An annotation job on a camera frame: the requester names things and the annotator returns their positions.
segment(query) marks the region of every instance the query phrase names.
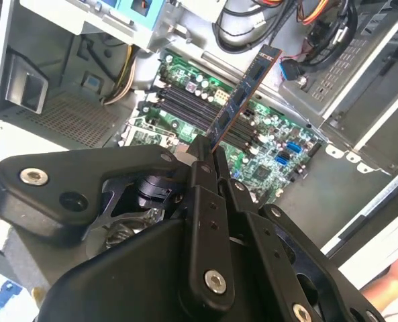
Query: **metal vent grille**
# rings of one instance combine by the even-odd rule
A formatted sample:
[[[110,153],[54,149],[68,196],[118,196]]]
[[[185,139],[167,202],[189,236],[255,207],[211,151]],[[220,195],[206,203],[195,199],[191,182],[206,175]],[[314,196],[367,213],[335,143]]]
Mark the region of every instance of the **metal vent grille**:
[[[352,66],[355,56],[367,45],[367,40],[354,39],[339,59],[330,67],[327,73],[323,74],[313,84],[310,93],[311,96],[322,102],[326,95],[332,93],[332,90],[338,79],[344,74],[344,71]]]
[[[41,115],[25,109],[16,114],[89,148],[102,146],[101,140],[119,120],[118,115],[67,92],[49,99]]]

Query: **ram slot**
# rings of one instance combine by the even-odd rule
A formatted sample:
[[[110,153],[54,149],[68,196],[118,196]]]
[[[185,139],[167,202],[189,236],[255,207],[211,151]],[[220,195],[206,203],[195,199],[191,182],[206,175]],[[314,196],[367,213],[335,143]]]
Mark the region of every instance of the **ram slot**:
[[[186,92],[185,90],[178,89],[176,87],[168,87],[163,91],[164,91],[163,95],[169,97],[176,97],[176,100],[179,101],[186,101],[189,104],[194,105],[196,109],[206,108],[209,111],[212,111],[212,113],[215,114],[213,115],[213,119],[215,119],[220,110],[215,105],[202,101],[201,99],[198,99],[196,96]],[[242,121],[241,119],[236,120],[234,127],[238,128],[240,131],[242,130],[245,131],[245,133],[248,134],[249,136],[253,136],[256,133],[255,129],[251,125],[249,125],[245,121]]]
[[[182,119],[184,122],[187,122],[199,129],[201,129],[202,131],[206,131],[206,129],[211,125],[210,121],[205,121],[203,119],[194,117],[190,113],[183,111],[183,107],[181,107],[180,105],[177,105],[176,103],[170,102],[170,101],[161,101],[157,104],[156,107],[172,114],[175,117],[178,117],[179,119]],[[232,133],[229,133],[227,136],[227,139],[224,141],[240,150],[245,150],[248,147],[246,142],[240,140],[238,137],[236,137]]]
[[[174,87],[169,87],[160,91],[158,96],[164,100],[169,100],[176,104],[180,103],[184,105],[185,109],[188,109],[191,113],[198,115],[198,117],[206,117],[211,122],[217,117],[217,107],[200,101],[196,97],[191,96],[189,93],[182,92]],[[255,137],[256,131],[248,129],[248,126],[249,125],[243,121],[237,121],[229,131],[249,142]]]

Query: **motherboard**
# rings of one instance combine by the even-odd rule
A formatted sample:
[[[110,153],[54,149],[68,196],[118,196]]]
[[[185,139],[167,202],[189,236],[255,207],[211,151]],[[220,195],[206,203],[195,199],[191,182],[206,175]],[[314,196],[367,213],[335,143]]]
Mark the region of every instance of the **motherboard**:
[[[233,88],[167,51],[154,86],[128,121],[124,145],[160,144],[186,151],[205,134]],[[307,175],[321,146],[311,131],[272,107],[251,99],[220,144],[233,178],[243,182],[259,206],[274,202],[291,182]]]

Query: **blue connector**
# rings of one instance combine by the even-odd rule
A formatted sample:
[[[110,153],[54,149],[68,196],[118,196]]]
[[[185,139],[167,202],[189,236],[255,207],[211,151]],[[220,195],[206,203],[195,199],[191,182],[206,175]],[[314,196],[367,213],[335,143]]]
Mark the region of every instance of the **blue connector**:
[[[286,166],[288,164],[288,161],[284,158],[281,158],[280,156],[277,156],[275,160],[279,163],[282,164],[283,166]]]
[[[301,147],[298,144],[293,143],[293,142],[288,142],[287,143],[287,149],[289,149],[289,150],[291,150],[291,151],[293,151],[295,153],[300,153],[301,152]]]

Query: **bolt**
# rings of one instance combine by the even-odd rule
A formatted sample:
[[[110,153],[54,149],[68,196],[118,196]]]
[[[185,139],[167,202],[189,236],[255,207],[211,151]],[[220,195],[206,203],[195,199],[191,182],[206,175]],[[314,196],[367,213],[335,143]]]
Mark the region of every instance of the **bolt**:
[[[300,322],[312,322],[311,315],[300,304],[293,305],[293,312],[297,320],[299,320]]]
[[[206,164],[201,166],[201,169],[207,173],[211,173],[212,170],[210,169],[210,167],[208,167]]]
[[[272,211],[272,214],[275,215],[276,217],[280,217],[281,216],[281,213],[279,212],[278,209],[272,208],[271,211]]]
[[[20,172],[19,178],[24,183],[30,184],[32,186],[43,186],[48,182],[48,175],[36,168],[27,168]]]
[[[205,273],[205,283],[215,294],[223,294],[227,289],[226,280],[216,270],[208,270]]]
[[[375,317],[373,313],[370,311],[366,311],[367,317],[372,321],[372,322],[378,322],[378,319]]]
[[[161,158],[162,158],[164,161],[172,162],[172,157],[170,157],[168,154],[161,153],[160,156],[161,156]]]
[[[234,183],[234,186],[235,186],[236,188],[238,188],[240,191],[245,190],[245,186],[244,186],[242,183],[240,183],[240,182],[235,182],[235,183]]]

